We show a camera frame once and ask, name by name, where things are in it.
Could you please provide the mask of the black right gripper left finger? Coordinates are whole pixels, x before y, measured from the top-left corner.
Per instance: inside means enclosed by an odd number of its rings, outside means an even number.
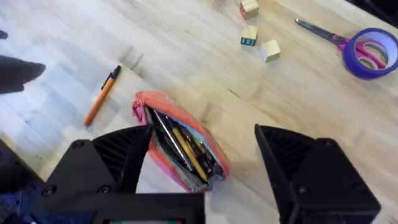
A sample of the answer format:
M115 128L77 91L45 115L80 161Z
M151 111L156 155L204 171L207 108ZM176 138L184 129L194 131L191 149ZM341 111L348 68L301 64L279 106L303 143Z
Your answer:
M152 126L146 125L73 141L32 211L119 215L152 208L153 197L136 192L151 134Z

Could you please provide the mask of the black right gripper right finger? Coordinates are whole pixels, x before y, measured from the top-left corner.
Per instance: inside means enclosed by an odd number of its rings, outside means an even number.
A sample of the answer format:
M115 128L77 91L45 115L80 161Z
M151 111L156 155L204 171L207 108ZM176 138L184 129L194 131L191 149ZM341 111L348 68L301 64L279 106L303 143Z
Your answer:
M281 224L372 223L381 204L339 144L254 127Z

